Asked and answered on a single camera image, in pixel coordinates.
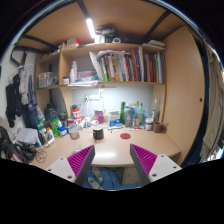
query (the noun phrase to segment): cord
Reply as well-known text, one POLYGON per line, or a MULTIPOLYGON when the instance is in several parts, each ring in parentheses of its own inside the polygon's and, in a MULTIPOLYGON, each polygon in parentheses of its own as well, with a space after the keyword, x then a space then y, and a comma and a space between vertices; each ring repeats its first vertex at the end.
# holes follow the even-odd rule
POLYGON ((111 175, 110 175, 110 180, 111 180, 111 183, 112 183, 112 185, 113 185, 113 189, 112 189, 112 190, 114 190, 114 183, 113 183, 113 181, 112 181, 111 175))
POLYGON ((38 163, 44 163, 46 157, 47 157, 47 153, 44 151, 44 149, 37 150, 35 159, 38 163))

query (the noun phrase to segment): backpack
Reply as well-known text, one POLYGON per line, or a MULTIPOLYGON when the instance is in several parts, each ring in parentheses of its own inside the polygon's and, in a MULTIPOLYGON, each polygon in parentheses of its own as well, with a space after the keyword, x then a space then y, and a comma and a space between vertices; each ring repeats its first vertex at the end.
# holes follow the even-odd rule
POLYGON ((29 164, 29 161, 33 160, 37 153, 35 148, 13 144, 7 130, 0 126, 0 155, 2 151, 5 153, 6 159, 25 164, 29 164))

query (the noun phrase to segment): tissue box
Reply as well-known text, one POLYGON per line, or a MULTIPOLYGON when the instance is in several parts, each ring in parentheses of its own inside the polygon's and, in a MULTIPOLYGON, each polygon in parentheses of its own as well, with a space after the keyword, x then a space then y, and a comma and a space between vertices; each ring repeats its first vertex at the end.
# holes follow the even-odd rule
POLYGON ((109 112, 108 125, 109 127, 115 126, 120 123, 120 113, 119 111, 109 112))

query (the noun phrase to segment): desk surface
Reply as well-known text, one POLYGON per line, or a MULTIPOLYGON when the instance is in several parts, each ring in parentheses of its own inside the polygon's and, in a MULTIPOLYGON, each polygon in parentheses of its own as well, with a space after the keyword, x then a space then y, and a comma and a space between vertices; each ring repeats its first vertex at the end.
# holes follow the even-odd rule
POLYGON ((92 166, 133 166, 130 144, 143 147, 156 155, 166 154, 168 157, 173 157, 180 153, 179 148, 163 133, 146 130, 129 131, 128 128, 114 129, 111 133, 107 128, 104 128, 104 139, 94 140, 92 128, 84 128, 80 131, 80 138, 77 140, 70 139, 69 135, 56 137, 55 142, 50 147, 43 147, 47 153, 44 163, 38 163, 36 159, 31 163, 39 168, 46 169, 59 157, 72 155, 76 146, 83 149, 95 145, 95 157, 92 166), (121 139, 120 135, 122 133, 129 133, 131 138, 121 139))

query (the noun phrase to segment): cup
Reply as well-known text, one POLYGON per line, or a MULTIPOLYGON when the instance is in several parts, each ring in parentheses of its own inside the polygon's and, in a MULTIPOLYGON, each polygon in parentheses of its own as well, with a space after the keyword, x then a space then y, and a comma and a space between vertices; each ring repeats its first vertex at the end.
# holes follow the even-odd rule
POLYGON ((93 128, 93 138, 95 140, 101 140, 104 138, 103 127, 101 125, 97 125, 93 128))
POLYGON ((153 123, 153 131, 155 133, 166 133, 166 126, 160 121, 154 121, 153 123))

